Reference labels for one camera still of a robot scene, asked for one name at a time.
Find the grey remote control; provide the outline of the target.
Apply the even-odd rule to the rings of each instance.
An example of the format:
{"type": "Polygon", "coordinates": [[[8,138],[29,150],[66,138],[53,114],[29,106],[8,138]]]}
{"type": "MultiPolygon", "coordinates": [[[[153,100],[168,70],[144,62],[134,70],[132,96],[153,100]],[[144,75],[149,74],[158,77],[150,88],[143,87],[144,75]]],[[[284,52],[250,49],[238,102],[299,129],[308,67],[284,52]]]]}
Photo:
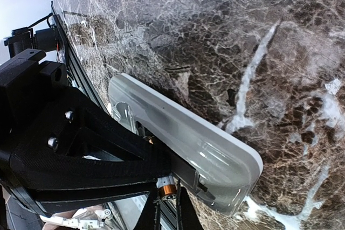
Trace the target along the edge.
{"type": "Polygon", "coordinates": [[[257,151],[128,74],[111,78],[108,97],[123,127],[169,153],[195,197],[226,215],[239,210],[263,171],[257,151]]]}

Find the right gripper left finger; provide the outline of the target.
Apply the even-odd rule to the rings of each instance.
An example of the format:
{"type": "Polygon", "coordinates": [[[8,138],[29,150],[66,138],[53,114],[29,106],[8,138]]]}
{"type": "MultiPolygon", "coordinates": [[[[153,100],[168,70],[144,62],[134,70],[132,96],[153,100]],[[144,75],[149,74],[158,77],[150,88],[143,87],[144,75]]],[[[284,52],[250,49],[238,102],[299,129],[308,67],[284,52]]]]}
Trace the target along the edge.
{"type": "Polygon", "coordinates": [[[136,223],[136,230],[160,230],[161,208],[157,187],[148,195],[142,213],[136,223]]]}

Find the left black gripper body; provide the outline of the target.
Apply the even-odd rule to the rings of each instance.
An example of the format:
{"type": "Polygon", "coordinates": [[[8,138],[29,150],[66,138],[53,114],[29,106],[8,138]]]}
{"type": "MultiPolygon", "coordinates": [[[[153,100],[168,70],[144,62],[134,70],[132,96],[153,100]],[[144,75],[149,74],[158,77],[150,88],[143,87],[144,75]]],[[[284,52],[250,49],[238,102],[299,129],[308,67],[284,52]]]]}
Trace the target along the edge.
{"type": "Polygon", "coordinates": [[[67,71],[25,50],[1,66],[1,159],[65,160],[67,71]]]}

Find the gold grey AAA battery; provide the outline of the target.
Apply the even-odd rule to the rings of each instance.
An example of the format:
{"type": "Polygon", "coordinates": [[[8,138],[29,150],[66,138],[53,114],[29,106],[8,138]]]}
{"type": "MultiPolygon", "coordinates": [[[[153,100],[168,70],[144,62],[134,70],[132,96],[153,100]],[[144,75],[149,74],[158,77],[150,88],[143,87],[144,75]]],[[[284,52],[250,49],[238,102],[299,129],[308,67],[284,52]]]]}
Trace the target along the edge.
{"type": "Polygon", "coordinates": [[[172,175],[158,178],[156,186],[161,200],[168,201],[176,198],[177,187],[172,175]]]}

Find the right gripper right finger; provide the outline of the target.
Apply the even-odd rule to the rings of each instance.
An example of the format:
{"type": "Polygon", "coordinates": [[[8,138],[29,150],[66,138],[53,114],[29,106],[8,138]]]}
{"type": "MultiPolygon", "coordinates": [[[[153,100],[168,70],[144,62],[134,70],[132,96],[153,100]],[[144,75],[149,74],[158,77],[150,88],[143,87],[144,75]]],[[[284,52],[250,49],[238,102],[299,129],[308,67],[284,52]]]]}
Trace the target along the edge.
{"type": "Polygon", "coordinates": [[[178,230],[203,230],[194,206],[185,187],[178,186],[177,198],[177,229],[178,230]]]}

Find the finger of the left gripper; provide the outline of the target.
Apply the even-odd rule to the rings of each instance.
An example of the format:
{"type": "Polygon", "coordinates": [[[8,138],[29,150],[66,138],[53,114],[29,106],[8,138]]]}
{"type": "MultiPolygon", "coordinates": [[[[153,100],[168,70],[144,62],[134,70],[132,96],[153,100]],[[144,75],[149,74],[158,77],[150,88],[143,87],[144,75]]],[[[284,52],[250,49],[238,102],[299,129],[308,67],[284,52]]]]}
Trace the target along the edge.
{"type": "Polygon", "coordinates": [[[42,215],[148,193],[170,157],[125,129],[81,91],[67,88],[65,160],[1,159],[1,183],[42,215]]]}

